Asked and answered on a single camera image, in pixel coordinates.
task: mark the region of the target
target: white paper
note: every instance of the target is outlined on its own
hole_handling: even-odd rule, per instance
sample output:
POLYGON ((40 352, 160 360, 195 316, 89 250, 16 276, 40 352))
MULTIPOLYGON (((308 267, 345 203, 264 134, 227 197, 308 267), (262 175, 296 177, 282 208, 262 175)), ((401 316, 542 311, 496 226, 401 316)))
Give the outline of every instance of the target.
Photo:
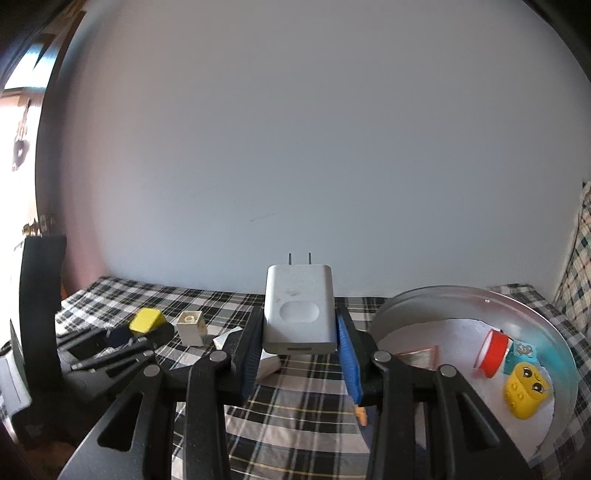
POLYGON ((242 327, 234 327, 232 330, 228 330, 227 332, 224 332, 224 334, 215 337, 213 339, 213 344, 215 345, 216 349, 221 350, 223 348, 223 344, 226 343, 228 336, 233 332, 240 332, 240 330, 242 330, 242 327))
MULTIPOLYGON (((378 342, 378 348, 390 353, 401 353, 438 345, 440 365, 454 365, 460 371, 503 425, 523 457, 530 460, 550 428, 554 415, 554 396, 550 395, 538 411, 527 420, 520 420, 511 414, 503 399, 503 387, 508 375, 503 374, 502 365, 490 379, 477 378, 474 375, 474 360, 490 329, 490 325, 472 319, 415 323, 394 330, 378 342)), ((417 442, 424 446, 424 419, 420 408, 417 411, 416 424, 417 442)))

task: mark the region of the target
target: power adapter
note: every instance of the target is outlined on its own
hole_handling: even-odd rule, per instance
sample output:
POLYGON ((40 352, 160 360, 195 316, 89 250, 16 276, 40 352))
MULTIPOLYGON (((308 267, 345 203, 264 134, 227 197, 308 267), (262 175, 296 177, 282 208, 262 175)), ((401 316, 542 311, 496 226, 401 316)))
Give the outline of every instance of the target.
POLYGON ((263 348, 277 355, 333 353, 335 295, 328 265, 272 265, 267 273, 263 348))

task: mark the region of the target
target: cartoon face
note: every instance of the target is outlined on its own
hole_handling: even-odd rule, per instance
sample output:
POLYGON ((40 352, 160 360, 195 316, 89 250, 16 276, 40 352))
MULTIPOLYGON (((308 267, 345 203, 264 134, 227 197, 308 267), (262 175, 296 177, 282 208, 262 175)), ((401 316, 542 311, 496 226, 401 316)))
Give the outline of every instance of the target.
POLYGON ((533 392, 543 394, 548 391, 548 382, 534 365, 521 362, 513 371, 525 389, 532 392, 530 395, 535 396, 533 392))
POLYGON ((517 355, 526 355, 529 357, 534 356, 534 349, 531 345, 526 345, 525 343, 515 342, 515 353, 517 355))
POLYGON ((530 418, 548 397, 550 386, 535 365, 521 362, 507 379, 504 397, 511 413, 521 420, 530 418))

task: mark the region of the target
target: yellow lego brick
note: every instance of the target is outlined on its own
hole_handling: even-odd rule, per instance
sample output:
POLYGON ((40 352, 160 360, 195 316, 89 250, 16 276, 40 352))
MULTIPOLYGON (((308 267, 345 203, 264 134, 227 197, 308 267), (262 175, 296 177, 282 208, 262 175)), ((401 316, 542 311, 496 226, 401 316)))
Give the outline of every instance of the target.
POLYGON ((129 329, 134 334, 144 334, 166 322, 162 312, 157 309, 141 309, 129 323, 129 329))
POLYGON ((503 395, 511 413, 521 420, 527 420, 548 397, 550 386, 540 371, 527 362, 515 366, 509 376, 503 395))

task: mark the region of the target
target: metal tray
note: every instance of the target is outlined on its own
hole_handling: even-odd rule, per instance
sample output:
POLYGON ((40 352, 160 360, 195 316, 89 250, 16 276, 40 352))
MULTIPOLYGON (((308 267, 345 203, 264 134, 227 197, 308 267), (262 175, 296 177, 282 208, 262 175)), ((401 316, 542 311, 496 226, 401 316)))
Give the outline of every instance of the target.
POLYGON ((370 322, 369 333, 377 343, 406 325, 448 318, 481 320, 538 348, 538 359, 548 370, 554 385, 554 417, 541 445, 542 451, 551 449, 572 418, 580 376, 568 344, 542 315, 488 290, 424 287, 401 293, 384 303, 370 322))

